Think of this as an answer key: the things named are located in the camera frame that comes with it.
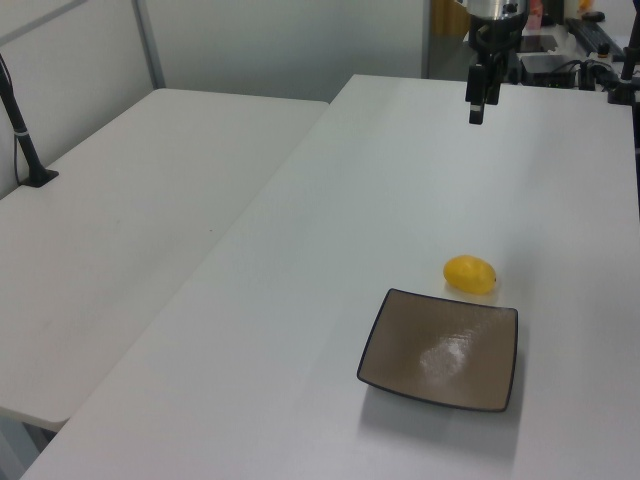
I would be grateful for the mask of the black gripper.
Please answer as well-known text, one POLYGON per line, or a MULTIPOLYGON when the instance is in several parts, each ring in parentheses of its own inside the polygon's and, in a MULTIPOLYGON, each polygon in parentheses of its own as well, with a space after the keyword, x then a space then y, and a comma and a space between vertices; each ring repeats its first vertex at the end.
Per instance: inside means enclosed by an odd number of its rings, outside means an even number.
POLYGON ((484 120, 485 83, 488 64, 486 103, 497 105, 501 85, 508 76, 509 56, 520 43, 525 26, 525 15, 518 14, 498 19, 470 17, 469 46, 476 53, 478 64, 469 67, 466 101, 469 103, 469 123, 481 125, 484 120))

